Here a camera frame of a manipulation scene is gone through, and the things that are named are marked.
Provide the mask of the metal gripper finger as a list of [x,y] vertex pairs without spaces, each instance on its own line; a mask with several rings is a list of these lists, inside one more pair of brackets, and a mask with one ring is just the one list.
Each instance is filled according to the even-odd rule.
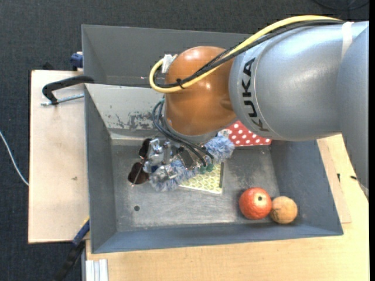
[[146,172],[155,172],[161,166],[167,166],[171,163],[172,145],[170,141],[160,141],[159,138],[152,139],[148,145],[144,170]]
[[177,175],[177,172],[174,171],[171,165],[162,165],[153,172],[152,180],[155,184],[164,184],[167,181],[174,179]]

